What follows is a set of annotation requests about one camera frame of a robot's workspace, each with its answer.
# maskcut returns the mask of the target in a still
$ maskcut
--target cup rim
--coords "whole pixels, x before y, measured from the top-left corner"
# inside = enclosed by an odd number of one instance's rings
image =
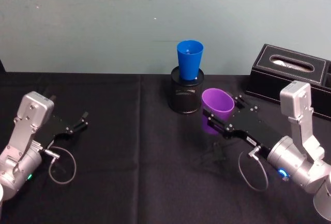
[[[178,46],[179,46],[181,43],[183,43],[183,42],[188,42],[188,41],[194,41],[194,42],[197,42],[197,43],[199,43],[199,44],[202,46],[202,49],[201,49],[200,52],[190,53],[190,55],[198,54],[198,53],[201,53],[201,52],[203,51],[204,46],[203,46],[203,44],[202,44],[201,42],[199,42],[199,41],[197,41],[197,40],[194,40],[194,39],[187,39],[187,40],[182,40],[181,42],[179,42],[179,43],[177,44],[177,52],[179,52],[179,53],[181,53],[181,54],[184,54],[184,55],[187,55],[186,53],[181,52],[181,51],[178,49]]]
[[[222,110],[217,110],[217,109],[211,107],[209,104],[207,104],[207,103],[203,100],[203,96],[204,96],[205,92],[206,92],[207,90],[209,90],[209,89],[213,89],[213,90],[216,89],[217,91],[221,91],[222,93],[224,93],[225,95],[227,95],[227,96],[231,99],[231,101],[232,101],[232,107],[231,107],[230,109],[228,109],[228,110],[222,111]],[[203,104],[205,104],[208,108],[212,109],[213,111],[217,111],[217,112],[219,112],[219,113],[228,113],[228,112],[232,111],[232,110],[234,109],[234,106],[235,106],[233,98],[232,98],[227,92],[221,90],[220,88],[207,88],[207,89],[205,89],[205,90],[202,92],[201,99],[202,99]]]

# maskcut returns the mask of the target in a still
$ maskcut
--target leather box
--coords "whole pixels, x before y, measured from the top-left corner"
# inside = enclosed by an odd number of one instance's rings
[[[280,103],[280,91],[292,81],[310,83],[314,114],[331,120],[330,61],[265,44],[255,60],[246,94]]]

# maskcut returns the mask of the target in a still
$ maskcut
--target table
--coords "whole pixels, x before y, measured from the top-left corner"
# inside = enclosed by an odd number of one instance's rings
[[[206,76],[203,88],[242,93],[248,76]],[[67,186],[53,183],[43,163],[15,198],[4,203],[0,223],[328,223],[312,195],[283,182],[263,162],[270,186],[255,192],[241,178],[237,159],[244,142],[223,141],[226,161],[199,163],[208,145],[222,140],[201,130],[201,111],[173,112],[169,75],[0,74],[0,149],[13,129],[22,96],[57,96],[54,113],[74,122],[88,111],[89,127],[70,147],[78,174]],[[290,125],[280,106],[248,97],[284,135]],[[331,162],[331,123],[313,118],[314,134]],[[244,171],[262,186],[258,166],[243,157]]]

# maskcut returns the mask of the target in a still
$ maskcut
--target black cylindrical container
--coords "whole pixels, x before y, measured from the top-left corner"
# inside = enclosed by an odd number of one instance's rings
[[[194,80],[186,81],[179,76],[179,66],[174,68],[171,72],[170,108],[181,114],[197,111],[201,105],[203,79],[204,74],[201,69]]]

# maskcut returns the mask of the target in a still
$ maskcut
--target purple plastic cup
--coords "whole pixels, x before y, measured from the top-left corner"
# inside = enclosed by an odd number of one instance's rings
[[[219,88],[208,88],[202,93],[202,107],[213,112],[214,115],[226,121],[234,109],[234,100]],[[217,135],[218,132],[208,126],[208,118],[202,115],[202,128],[205,132]]]

